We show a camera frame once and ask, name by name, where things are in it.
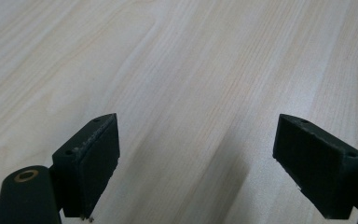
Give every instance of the light wood floor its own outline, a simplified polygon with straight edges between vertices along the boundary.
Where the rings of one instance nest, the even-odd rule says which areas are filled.
[[[358,148],[358,1],[0,1],[0,186],[113,112],[94,223],[356,223],[272,147],[286,113]]]

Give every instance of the black mounting bracket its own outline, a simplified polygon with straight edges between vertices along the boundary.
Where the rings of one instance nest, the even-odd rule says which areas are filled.
[[[52,156],[53,165],[9,175],[0,193],[0,224],[62,223],[89,218],[120,157],[117,116],[91,120]]]

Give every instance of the screw hole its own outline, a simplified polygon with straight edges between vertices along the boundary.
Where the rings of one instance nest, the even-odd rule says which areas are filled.
[[[21,174],[19,174],[19,178],[20,179],[26,179],[26,178],[31,177],[32,175],[33,175],[33,173],[31,173],[31,172],[21,173]]]
[[[356,157],[356,154],[354,152],[348,152],[347,154],[349,157]]]
[[[78,147],[74,147],[74,148],[72,148],[72,149],[66,150],[66,151],[65,151],[65,154],[68,155],[68,156],[70,156],[70,155],[76,153],[78,150],[79,150]]]
[[[17,183],[25,182],[34,179],[38,174],[39,172],[37,170],[27,170],[16,175],[16,177],[14,177],[14,181]]]

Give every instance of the wood grain surface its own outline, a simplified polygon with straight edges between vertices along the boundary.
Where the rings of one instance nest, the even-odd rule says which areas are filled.
[[[94,223],[356,223],[272,147],[286,113],[358,148],[358,1],[0,1],[0,186],[113,112]]]

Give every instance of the black plastic jaw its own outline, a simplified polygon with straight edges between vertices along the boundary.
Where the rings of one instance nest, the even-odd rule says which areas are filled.
[[[93,119],[53,154],[53,165],[9,175],[0,194],[0,223],[61,223],[89,218],[120,156],[116,114]]]
[[[273,157],[325,218],[349,218],[358,202],[356,148],[307,120],[280,115]]]

